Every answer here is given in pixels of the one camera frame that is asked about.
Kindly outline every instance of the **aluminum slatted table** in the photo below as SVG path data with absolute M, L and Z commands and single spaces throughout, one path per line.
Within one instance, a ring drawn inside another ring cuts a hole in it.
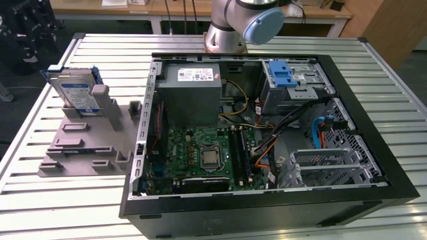
M 60 63 L 100 69 L 119 104 L 144 100 L 152 52 L 204 51 L 202 36 L 87 34 L 74 39 Z M 276 37 L 248 45 L 250 53 L 331 55 L 388 143 L 420 197 L 331 228 L 306 228 L 203 239 L 354 240 L 427 238 L 427 109 L 368 43 L 355 38 Z M 43 161 L 64 116 L 63 101 L 47 85 L 0 162 L 0 238 L 140 240 L 118 217 L 124 176 L 40 178 Z

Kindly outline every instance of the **green circuit board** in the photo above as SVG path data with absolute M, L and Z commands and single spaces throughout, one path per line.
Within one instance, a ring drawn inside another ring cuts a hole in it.
M 243 130 L 248 149 L 255 147 L 255 136 L 251 128 Z M 216 169 L 204 169 L 202 164 L 202 151 L 207 148 L 218 148 L 220 154 L 220 166 Z M 264 188 L 262 172 L 252 175 L 252 183 L 243 186 L 235 184 L 232 156 L 230 152 L 228 128 L 174 128 L 168 132 L 167 161 L 164 164 L 164 177 L 196 178 L 196 177 L 230 178 L 230 191 L 259 190 Z M 158 187 L 159 194 L 171 194 L 170 187 Z

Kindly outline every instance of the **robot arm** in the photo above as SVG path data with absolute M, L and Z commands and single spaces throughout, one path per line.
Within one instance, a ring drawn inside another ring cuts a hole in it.
M 279 0 L 212 1 L 211 26 L 206 36 L 210 53 L 242 53 L 246 41 L 267 43 L 278 34 L 284 14 Z

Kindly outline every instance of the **ram slot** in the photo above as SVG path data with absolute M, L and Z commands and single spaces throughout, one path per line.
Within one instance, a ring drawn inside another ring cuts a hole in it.
M 248 150 L 248 145 L 247 145 L 247 139 L 244 132 L 239 129 L 239 150 L 240 150 L 240 155 L 242 155 L 242 168 L 244 169 L 243 173 L 246 174 L 246 181 L 252 182 L 252 172 L 251 172 L 251 158 L 250 158 L 250 150 Z
M 232 176 L 236 185 L 243 186 L 248 181 L 247 167 L 244 163 L 244 151 L 242 142 L 242 131 L 239 129 L 228 129 L 228 141 L 230 141 L 230 154 L 232 165 Z

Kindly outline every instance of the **open computer tower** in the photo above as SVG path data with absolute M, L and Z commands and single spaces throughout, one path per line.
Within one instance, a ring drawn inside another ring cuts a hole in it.
M 119 214 L 147 238 L 344 225 L 416 197 L 330 56 L 154 54 Z

